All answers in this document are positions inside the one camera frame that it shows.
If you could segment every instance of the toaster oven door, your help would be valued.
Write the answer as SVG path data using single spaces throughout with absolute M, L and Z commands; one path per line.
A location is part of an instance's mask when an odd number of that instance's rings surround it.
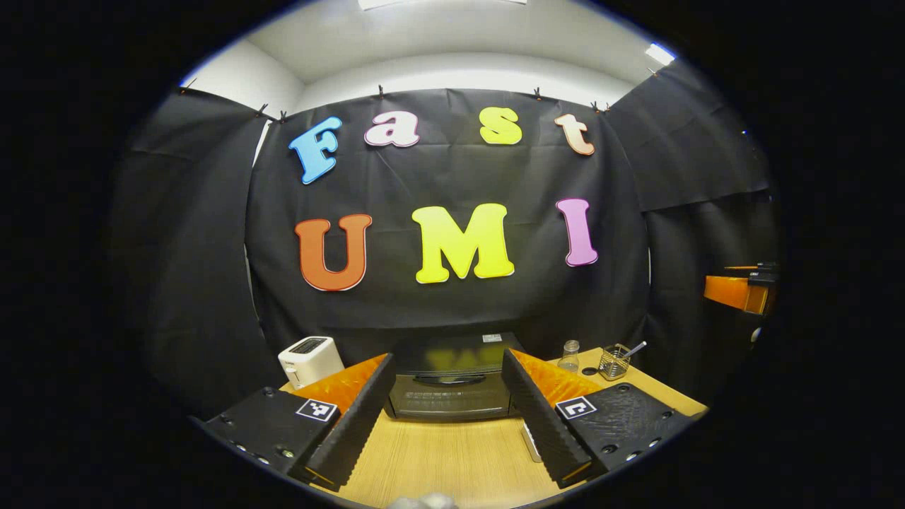
M 390 403 L 397 418 L 499 418 L 509 414 L 510 394 L 498 371 L 443 377 L 396 375 Z

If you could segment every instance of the ceiling light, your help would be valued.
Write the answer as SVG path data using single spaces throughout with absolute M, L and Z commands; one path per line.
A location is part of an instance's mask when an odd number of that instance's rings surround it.
M 663 65 L 669 65 L 670 62 L 676 59 L 676 57 L 670 55 L 666 50 L 658 46 L 657 44 L 651 44 L 650 48 L 647 48 L 648 56 L 653 58 L 655 61 L 662 63 Z
M 376 9 L 378 7 L 383 7 L 385 5 L 392 4 L 402 4 L 403 2 L 408 2 L 409 0 L 358 0 L 358 5 L 361 7 L 362 11 L 368 11 L 370 9 Z M 522 4 L 525 5 L 528 3 L 528 0 L 504 0 L 506 2 L 512 2 L 513 4 Z

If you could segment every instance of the white ceiling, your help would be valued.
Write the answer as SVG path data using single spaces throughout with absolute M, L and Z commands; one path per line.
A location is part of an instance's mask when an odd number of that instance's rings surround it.
M 409 0 L 362 11 L 357 0 L 318 0 L 248 40 L 306 84 L 400 57 L 494 52 L 536 56 L 604 72 L 631 84 L 662 67 L 652 40 L 575 0 Z

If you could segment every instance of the black toaster oven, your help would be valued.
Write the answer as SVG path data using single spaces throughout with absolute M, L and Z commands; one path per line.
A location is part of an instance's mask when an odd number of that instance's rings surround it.
M 507 348 L 524 351 L 511 332 L 401 340 L 386 414 L 430 421 L 516 415 L 500 371 Z

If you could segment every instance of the white wall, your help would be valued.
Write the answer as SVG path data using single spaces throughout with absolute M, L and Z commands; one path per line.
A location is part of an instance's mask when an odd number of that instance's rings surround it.
M 289 69 L 257 46 L 242 39 L 192 71 L 180 83 L 240 102 L 256 110 L 268 103 L 264 113 L 279 118 L 280 110 L 294 113 L 305 90 L 304 83 Z
M 533 93 L 603 108 L 634 88 L 584 67 L 504 53 L 440 53 L 388 60 L 308 83 L 293 111 L 377 94 L 423 89 L 490 89 Z

